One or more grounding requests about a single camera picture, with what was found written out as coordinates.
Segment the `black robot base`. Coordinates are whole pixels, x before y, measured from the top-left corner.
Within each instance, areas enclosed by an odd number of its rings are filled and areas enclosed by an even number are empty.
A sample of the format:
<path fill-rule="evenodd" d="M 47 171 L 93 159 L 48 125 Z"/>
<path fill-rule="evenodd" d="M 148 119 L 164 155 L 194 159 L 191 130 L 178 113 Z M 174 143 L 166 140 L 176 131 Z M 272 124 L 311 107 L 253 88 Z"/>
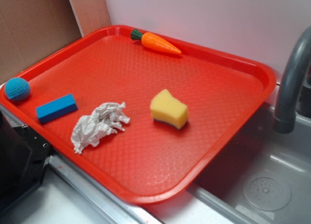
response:
<path fill-rule="evenodd" d="M 0 214 L 37 190 L 43 182 L 51 144 L 28 125 L 12 127 L 0 114 Z"/>

